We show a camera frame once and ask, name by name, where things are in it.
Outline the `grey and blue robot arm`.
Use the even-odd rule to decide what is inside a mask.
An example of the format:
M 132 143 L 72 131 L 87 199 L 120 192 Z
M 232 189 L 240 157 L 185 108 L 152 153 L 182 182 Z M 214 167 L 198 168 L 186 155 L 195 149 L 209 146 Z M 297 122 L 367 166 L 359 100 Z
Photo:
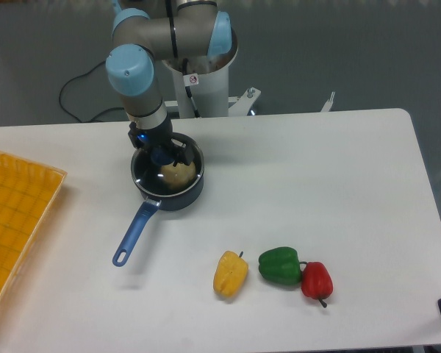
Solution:
M 176 143 L 155 76 L 161 60 L 213 57 L 232 48 L 230 16 L 216 1 L 114 1 L 108 80 L 119 95 L 136 149 L 156 163 L 191 164 L 192 143 Z

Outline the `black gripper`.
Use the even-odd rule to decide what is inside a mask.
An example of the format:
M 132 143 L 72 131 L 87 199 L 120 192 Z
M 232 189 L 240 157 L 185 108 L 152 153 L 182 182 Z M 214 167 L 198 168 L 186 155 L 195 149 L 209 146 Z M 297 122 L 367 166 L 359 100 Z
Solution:
M 173 126 L 166 117 L 152 129 L 140 129 L 135 122 L 129 124 L 129 140 L 135 148 L 135 154 L 148 154 L 153 162 L 173 162 L 190 165 L 195 158 L 192 143 L 173 139 Z

